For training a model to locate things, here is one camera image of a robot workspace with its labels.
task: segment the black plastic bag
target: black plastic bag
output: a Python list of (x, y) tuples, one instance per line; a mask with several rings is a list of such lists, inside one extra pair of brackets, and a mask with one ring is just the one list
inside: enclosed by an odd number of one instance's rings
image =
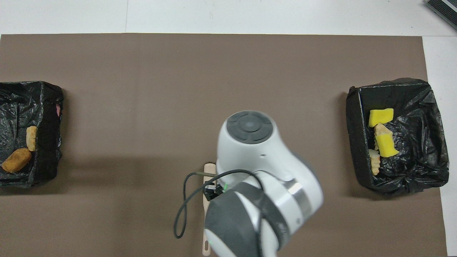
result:
[(0, 186), (30, 187), (57, 175), (61, 157), (62, 89), (43, 81), (0, 83), (0, 163), (27, 148), (26, 129), (37, 127), (36, 150), (19, 172), (0, 167)]
[[(393, 108), (393, 120), (384, 124), (393, 132), (395, 156), (381, 157), (374, 176), (368, 149), (374, 149), (370, 110)], [(346, 120), (352, 161), (358, 182), (383, 195), (421, 192), (441, 187), (449, 178), (449, 158), (441, 115), (430, 85), (402, 78), (372, 86), (351, 87)]]

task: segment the white table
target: white table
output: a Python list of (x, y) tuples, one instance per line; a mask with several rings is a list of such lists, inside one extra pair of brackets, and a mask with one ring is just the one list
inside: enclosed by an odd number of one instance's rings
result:
[(422, 36), (451, 159), (447, 252), (457, 255), (457, 31), (422, 0), (0, 0), (0, 34), (124, 32)]

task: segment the wooden stick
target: wooden stick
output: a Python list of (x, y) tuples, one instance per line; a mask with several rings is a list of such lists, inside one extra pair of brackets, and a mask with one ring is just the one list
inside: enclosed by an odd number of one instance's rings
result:
[[(205, 167), (203, 169), (203, 172), (205, 173), (211, 173), (211, 174), (216, 174), (216, 165), (213, 163), (207, 163), (205, 164)], [(203, 183), (206, 181), (212, 179), (212, 177), (203, 177)], [(208, 206), (209, 206), (209, 201), (206, 199), (205, 195), (203, 195), (203, 209), (205, 210), (204, 218), (206, 218), (206, 211), (208, 211)], [(209, 241), (206, 238), (206, 233), (203, 231), (203, 248), (202, 248), (202, 254), (203, 256), (209, 256), (211, 254), (211, 247), (209, 246)]]

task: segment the gray cap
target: gray cap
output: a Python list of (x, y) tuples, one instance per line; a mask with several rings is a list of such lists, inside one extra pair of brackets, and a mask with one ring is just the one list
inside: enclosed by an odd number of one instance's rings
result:
[(269, 139), (273, 133), (273, 124), (260, 112), (242, 111), (227, 119), (227, 130), (239, 142), (258, 144)]

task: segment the brown table mat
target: brown table mat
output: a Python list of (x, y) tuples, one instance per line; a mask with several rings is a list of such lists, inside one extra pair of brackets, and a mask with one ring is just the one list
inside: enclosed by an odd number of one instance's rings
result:
[(0, 255), (201, 256), (201, 198), (172, 234), (182, 180), (215, 161), (227, 117), (254, 109), (324, 191), (278, 256), (444, 256), (438, 188), (385, 198), (353, 171), (346, 93), (400, 77), (427, 79), (420, 37), (2, 35), (0, 81), (44, 80), (66, 98), (57, 178), (0, 191)]

